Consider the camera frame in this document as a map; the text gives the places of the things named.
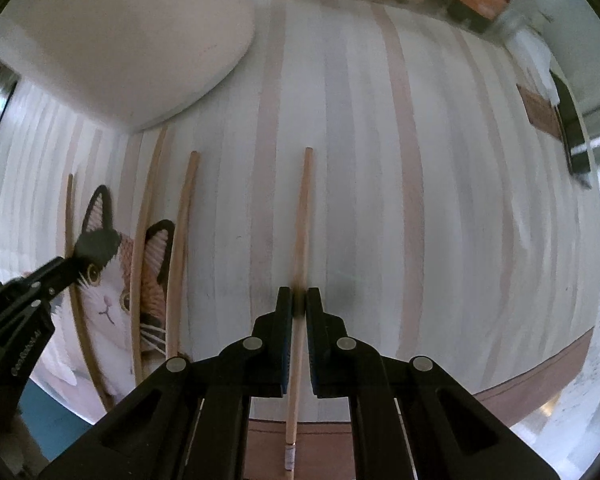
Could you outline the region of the wooden chopstick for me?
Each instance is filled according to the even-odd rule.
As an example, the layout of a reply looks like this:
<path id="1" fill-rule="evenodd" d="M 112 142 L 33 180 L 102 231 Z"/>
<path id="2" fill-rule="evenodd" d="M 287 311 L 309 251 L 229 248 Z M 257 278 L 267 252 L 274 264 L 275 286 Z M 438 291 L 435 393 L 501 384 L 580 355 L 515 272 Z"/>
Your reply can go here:
<path id="1" fill-rule="evenodd" d="M 142 276 L 145 238 L 151 211 L 152 196 L 154 196 L 155 178 L 158 174 L 160 158 L 167 132 L 168 126 L 163 126 L 151 155 L 134 236 L 134 252 L 131 263 L 130 279 L 130 337 L 132 373 L 134 385 L 136 386 L 144 380 L 142 344 L 140 343 L 140 311 L 142 310 Z"/>
<path id="2" fill-rule="evenodd" d="M 176 216 L 172 252 L 170 259 L 170 274 L 166 286 L 166 358 L 172 359 L 178 355 L 180 348 L 180 321 L 183 295 L 183 280 L 185 257 L 187 254 L 186 240 L 188 232 L 188 215 L 190 203 L 194 195 L 196 173 L 200 155 L 191 151 L 187 163 L 185 178 L 178 200 L 178 215 Z"/>
<path id="3" fill-rule="evenodd" d="M 302 177 L 296 215 L 296 240 L 290 289 L 292 308 L 290 375 L 288 386 L 287 416 L 285 422 L 285 478 L 293 479 L 296 471 L 297 434 L 300 413 L 302 366 L 304 342 L 306 341 L 306 315 L 304 295 L 308 285 L 309 248 L 311 231 L 311 193 L 314 169 L 313 148 L 306 148 L 303 155 Z"/>
<path id="4" fill-rule="evenodd" d="M 65 195 L 65 256 L 73 255 L 73 205 L 74 205 L 74 174 L 68 174 Z M 85 324 L 84 312 L 76 289 L 76 285 L 69 287 L 70 306 L 74 325 L 76 326 L 76 336 L 78 336 L 80 350 L 85 362 L 88 376 L 90 376 L 94 388 L 98 394 L 100 403 L 105 412 L 108 413 L 114 407 L 111 396 L 106 393 L 102 374 L 95 359 L 90 336 Z"/>

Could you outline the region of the wooden chopstick on mat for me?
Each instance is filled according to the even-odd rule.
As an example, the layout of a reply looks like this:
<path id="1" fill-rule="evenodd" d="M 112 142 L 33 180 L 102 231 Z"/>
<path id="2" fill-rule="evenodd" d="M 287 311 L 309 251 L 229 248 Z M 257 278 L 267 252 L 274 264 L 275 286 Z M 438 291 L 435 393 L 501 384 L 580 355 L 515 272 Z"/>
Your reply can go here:
<path id="1" fill-rule="evenodd" d="M 187 163 L 185 178 L 178 200 L 178 215 L 176 216 L 172 252 L 170 259 L 170 274 L 166 286 L 166 358 L 172 359 L 178 355 L 180 348 L 180 321 L 183 295 L 183 280 L 185 257 L 187 254 L 186 240 L 188 232 L 188 215 L 190 203 L 194 195 L 196 173 L 200 155 L 191 151 Z"/>

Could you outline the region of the striped cat print placemat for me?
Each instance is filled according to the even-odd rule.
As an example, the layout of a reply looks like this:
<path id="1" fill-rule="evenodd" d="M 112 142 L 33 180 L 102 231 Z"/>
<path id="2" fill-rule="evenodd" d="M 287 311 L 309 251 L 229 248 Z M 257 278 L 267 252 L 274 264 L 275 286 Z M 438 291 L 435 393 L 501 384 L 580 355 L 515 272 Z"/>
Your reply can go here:
<path id="1" fill-rule="evenodd" d="M 309 283 L 386 356 L 426 354 L 508 422 L 568 385 L 600 291 L 600 192 L 530 122 L 502 47 L 405 10 L 258 0 L 234 73 L 166 131 L 99 129 L 30 82 L 0 127 L 0 281 L 59 256 L 99 185 L 132 234 L 186 231 L 181 349 L 246 336 L 291 280 L 303 153 L 314 151 Z"/>

